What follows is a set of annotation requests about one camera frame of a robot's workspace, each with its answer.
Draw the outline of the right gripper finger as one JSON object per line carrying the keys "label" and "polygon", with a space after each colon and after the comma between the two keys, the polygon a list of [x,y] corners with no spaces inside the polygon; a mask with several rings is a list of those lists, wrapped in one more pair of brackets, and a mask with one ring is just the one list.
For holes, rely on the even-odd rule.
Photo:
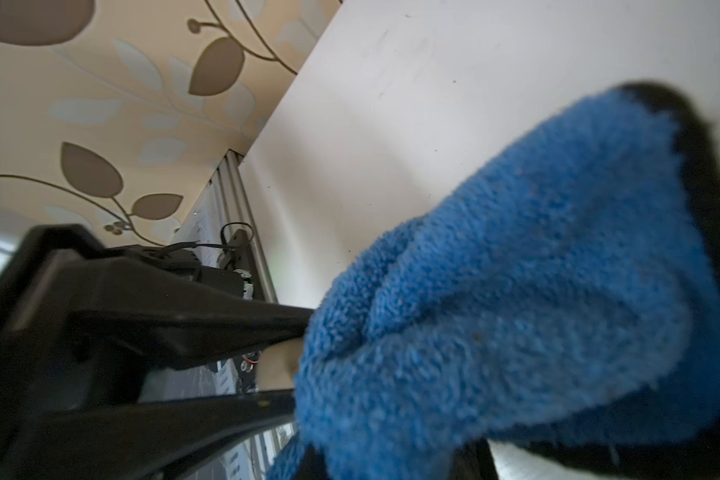
{"label": "right gripper finger", "polygon": [[288,391],[141,402],[186,370],[301,336],[310,311],[238,298],[78,225],[32,229],[0,275],[0,479],[182,479],[290,422]]}

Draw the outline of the blue grey microfiber rag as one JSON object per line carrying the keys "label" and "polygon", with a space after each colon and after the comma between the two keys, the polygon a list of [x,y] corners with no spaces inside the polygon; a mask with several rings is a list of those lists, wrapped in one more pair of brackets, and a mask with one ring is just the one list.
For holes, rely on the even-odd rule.
{"label": "blue grey microfiber rag", "polygon": [[505,442],[720,479],[720,166],[678,91],[585,97],[380,236],[315,310],[272,479],[448,479]]}

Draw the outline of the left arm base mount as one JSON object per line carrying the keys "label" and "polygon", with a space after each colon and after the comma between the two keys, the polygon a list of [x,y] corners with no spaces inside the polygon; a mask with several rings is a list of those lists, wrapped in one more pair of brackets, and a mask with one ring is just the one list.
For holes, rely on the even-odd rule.
{"label": "left arm base mount", "polygon": [[132,258],[243,300],[261,300],[252,256],[255,237],[251,224],[235,221],[221,227],[216,243],[190,240],[161,247],[126,245],[109,248],[105,255]]}

